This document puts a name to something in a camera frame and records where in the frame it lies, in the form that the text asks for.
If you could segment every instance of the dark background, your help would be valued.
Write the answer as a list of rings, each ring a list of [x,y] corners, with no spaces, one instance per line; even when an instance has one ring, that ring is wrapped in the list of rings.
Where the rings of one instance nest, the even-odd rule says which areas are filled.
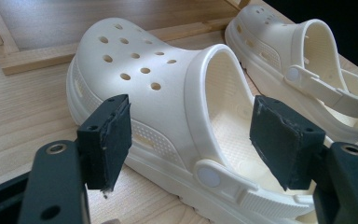
[[[319,19],[336,39],[338,53],[358,66],[358,1],[264,0],[295,23]]]

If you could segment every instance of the white clog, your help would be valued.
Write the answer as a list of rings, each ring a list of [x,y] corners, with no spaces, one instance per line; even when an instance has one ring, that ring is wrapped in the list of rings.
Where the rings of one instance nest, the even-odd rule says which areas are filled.
[[[254,96],[232,50],[172,47],[137,25],[106,19],[79,43],[67,77],[81,124],[105,99],[131,101],[126,164],[217,223],[292,223],[309,191],[284,192],[249,139]]]
[[[330,143],[358,141],[358,76],[340,68],[327,24],[285,24],[251,5],[228,25],[226,41],[262,94],[320,126]]]

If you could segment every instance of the black metal bracket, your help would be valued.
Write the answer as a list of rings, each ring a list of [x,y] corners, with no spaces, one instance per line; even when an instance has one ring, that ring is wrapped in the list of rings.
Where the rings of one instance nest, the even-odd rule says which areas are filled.
[[[129,97],[107,99],[75,142],[46,144],[29,173],[0,185],[0,223],[90,223],[85,185],[113,190],[130,146]]]
[[[358,223],[358,146],[324,146],[324,130],[281,101],[255,97],[250,137],[284,189],[313,193],[319,223]]]

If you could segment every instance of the rubber gripper pad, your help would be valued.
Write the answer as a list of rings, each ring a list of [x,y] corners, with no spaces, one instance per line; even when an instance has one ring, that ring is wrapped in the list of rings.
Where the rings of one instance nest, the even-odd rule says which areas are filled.
[[[132,145],[130,106],[127,94],[106,99],[77,130],[88,189],[113,190]]]
[[[255,97],[250,138],[284,190],[308,189],[310,157],[322,150],[325,132],[273,98]]]

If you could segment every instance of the wooden surface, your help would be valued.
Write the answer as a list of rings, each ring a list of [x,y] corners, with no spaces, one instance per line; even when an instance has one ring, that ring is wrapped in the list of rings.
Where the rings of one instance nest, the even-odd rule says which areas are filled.
[[[77,43],[92,24],[105,18],[120,17],[155,30],[229,18],[237,12],[223,0],[0,0],[0,14],[20,50]]]
[[[222,32],[168,42],[183,49],[204,49],[224,43]],[[358,68],[341,58],[343,66]],[[75,140],[65,79],[69,64],[5,76],[0,68],[0,183],[30,170],[35,152],[55,140]],[[250,82],[253,94],[257,89]],[[89,192],[92,223],[118,218],[121,223],[209,223],[175,195],[124,166],[116,190],[107,199]]]
[[[68,63],[81,36],[105,18],[124,18],[168,40],[223,30],[238,10],[235,0],[0,0],[0,65],[11,75]]]

